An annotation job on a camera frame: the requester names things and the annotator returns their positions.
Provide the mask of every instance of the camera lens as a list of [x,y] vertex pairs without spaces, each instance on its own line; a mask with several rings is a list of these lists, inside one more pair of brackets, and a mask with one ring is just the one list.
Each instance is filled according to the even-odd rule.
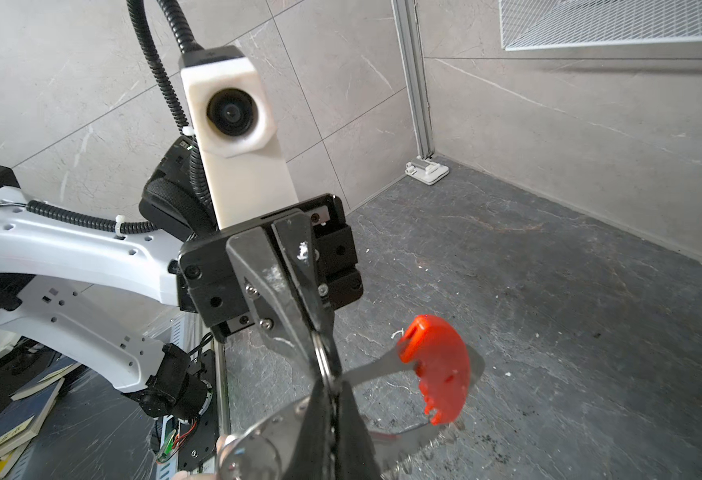
[[226,135],[240,137],[253,126],[257,110],[253,98],[235,88],[221,90],[207,106],[207,117]]

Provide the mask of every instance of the stack of books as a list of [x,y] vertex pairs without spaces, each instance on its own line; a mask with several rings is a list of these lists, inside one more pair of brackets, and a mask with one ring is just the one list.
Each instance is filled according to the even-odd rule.
[[0,413],[0,478],[10,473],[30,440],[39,434],[58,398],[63,377],[79,365],[61,356],[10,396],[12,403]]

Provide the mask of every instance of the red object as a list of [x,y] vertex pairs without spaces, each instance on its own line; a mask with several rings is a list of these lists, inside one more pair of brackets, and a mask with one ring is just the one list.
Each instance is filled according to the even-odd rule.
[[415,374],[420,377],[425,414],[436,410],[431,418],[434,425],[454,422],[465,405],[471,381],[469,353],[463,339],[444,319],[418,315],[397,345],[404,342],[399,359],[418,362]]

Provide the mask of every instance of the blue book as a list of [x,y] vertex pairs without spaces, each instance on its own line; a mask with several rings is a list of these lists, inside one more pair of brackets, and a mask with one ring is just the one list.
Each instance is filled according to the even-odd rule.
[[15,393],[13,393],[10,398],[13,400],[20,400],[21,398],[33,395],[36,392],[47,388],[49,385],[52,385],[58,381],[58,379],[68,375],[68,373],[76,370],[79,365],[81,365],[81,363],[77,362],[76,360],[72,360],[65,355],[61,355],[57,360],[52,362],[49,367],[44,369],[33,379],[29,380],[28,383],[15,390]]
[[0,458],[39,434],[63,381],[58,379],[54,385],[12,402],[0,413]]

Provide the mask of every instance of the wire mesh basket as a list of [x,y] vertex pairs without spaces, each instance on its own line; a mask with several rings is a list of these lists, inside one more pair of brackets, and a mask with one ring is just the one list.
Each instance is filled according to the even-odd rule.
[[702,41],[702,0],[499,0],[505,50]]

